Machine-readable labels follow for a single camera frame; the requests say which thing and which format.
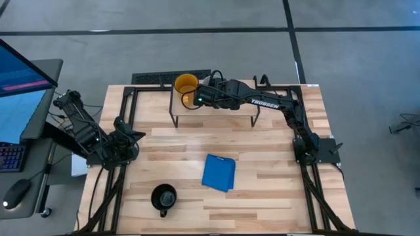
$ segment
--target yellow mug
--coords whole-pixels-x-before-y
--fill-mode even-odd
[[[182,103],[186,106],[191,106],[194,100],[194,90],[199,84],[198,78],[192,74],[179,75],[175,79],[175,90],[178,93],[179,98],[182,98]]]

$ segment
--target chair wheel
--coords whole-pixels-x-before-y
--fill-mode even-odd
[[[42,218],[47,218],[49,215],[51,215],[51,213],[53,212],[53,210],[51,210],[51,208],[46,208],[42,213],[41,213],[41,217]]]

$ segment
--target keyboard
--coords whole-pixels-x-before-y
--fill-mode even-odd
[[[182,74],[189,73],[195,75],[198,79],[204,79],[210,76],[210,69],[199,69],[190,71],[166,71],[154,73],[134,73],[131,78],[132,85],[172,85],[173,81]]]
[[[0,172],[21,172],[27,150],[27,147],[22,144],[0,142]]]

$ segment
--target computer mouse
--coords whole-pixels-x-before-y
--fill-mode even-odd
[[[5,198],[3,199],[3,206],[6,209],[15,208],[21,200],[25,197],[31,187],[31,182],[27,179],[18,180],[13,186],[7,191]]]

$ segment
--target blue cloth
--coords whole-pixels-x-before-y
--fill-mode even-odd
[[[18,144],[45,90],[0,98],[0,142]]]
[[[208,154],[201,184],[227,192],[234,188],[235,160]]]

